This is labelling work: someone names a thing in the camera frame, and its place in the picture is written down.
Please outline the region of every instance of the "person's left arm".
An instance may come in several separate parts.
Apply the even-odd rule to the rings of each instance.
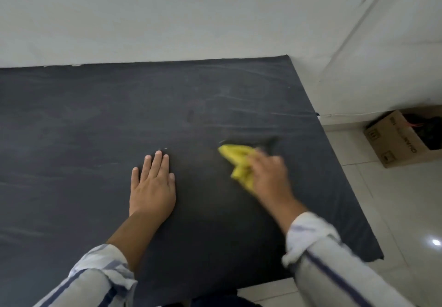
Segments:
[[[140,178],[132,170],[129,217],[106,244],[86,253],[69,276],[35,307],[130,306],[134,272],[158,227],[175,206],[175,178],[169,156],[146,156]]]

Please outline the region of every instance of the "wall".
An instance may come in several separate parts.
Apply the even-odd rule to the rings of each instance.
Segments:
[[[318,112],[373,113],[441,100],[441,6],[440,0],[0,0],[0,67],[289,54]]]

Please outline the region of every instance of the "hand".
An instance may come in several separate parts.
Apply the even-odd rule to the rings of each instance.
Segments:
[[[293,196],[284,161],[259,149],[248,158],[255,196],[286,234],[292,222],[307,209]]]
[[[144,213],[162,224],[175,207],[175,175],[169,173],[169,155],[163,157],[162,152],[157,151],[152,166],[151,160],[151,156],[145,157],[140,178],[138,168],[132,170],[129,216]]]

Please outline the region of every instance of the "tiled floor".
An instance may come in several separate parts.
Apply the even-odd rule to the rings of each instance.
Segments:
[[[442,306],[442,161],[384,169],[360,130],[328,132],[385,259],[370,266],[420,307]],[[292,279],[243,288],[264,307],[303,307]]]

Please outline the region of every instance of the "printed symbol on box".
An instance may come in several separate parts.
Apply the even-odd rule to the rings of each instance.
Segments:
[[[396,160],[396,157],[393,155],[393,153],[390,150],[381,154],[381,157],[386,164],[390,164]]]
[[[381,134],[378,132],[377,129],[372,129],[371,131],[368,132],[368,136],[372,141],[374,141],[377,140],[381,136]]]

